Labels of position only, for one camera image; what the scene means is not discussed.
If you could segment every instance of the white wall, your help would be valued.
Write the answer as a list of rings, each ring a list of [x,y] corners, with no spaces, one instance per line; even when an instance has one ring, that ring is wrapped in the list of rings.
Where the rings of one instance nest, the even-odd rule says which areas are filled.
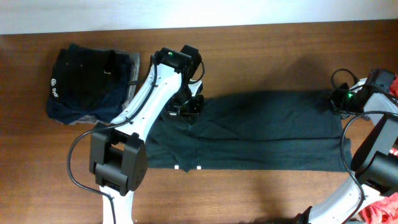
[[[398,0],[0,0],[0,34],[398,18]]]

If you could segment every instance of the red object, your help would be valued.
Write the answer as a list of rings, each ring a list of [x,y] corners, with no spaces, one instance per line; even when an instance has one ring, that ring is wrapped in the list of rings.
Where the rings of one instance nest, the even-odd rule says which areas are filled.
[[[374,202],[359,212],[369,224],[393,224],[398,220],[398,193]]]
[[[394,96],[398,97],[398,76],[396,74],[396,79],[392,82],[392,85],[390,86],[390,92]]]

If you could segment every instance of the black folded fabric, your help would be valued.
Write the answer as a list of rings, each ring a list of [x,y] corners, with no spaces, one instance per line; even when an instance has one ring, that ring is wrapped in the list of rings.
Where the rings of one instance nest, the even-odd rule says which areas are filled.
[[[146,141],[149,167],[344,172],[340,117],[324,91],[263,91],[205,100],[193,125],[161,114]],[[351,158],[350,141],[345,154]]]
[[[52,70],[48,116],[65,124],[86,115],[110,122],[122,111],[130,71],[128,54],[71,44]]]

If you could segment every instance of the white logo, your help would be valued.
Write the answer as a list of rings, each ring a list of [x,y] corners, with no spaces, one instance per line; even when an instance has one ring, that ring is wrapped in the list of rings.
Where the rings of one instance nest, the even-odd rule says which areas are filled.
[[[56,89],[56,88],[53,88],[53,89],[52,89],[52,94],[53,94],[56,98],[58,98],[58,94],[57,94],[57,89]]]

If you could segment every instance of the wooden table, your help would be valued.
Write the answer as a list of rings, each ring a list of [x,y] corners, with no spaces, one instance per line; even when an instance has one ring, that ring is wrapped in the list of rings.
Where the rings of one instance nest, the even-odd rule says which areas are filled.
[[[162,47],[200,50],[206,97],[253,90],[330,88],[341,67],[360,78],[372,68],[398,70],[398,21],[332,22],[195,29],[121,30],[0,36],[0,223],[101,223],[102,198],[73,185],[66,156],[90,125],[48,119],[52,65],[69,43],[149,55]],[[339,81],[349,77],[340,75]],[[349,131],[355,150],[372,128]],[[89,138],[73,155],[73,172],[91,187]],[[321,202],[344,173],[278,170],[149,169],[134,196],[138,223],[238,223],[293,217]]]

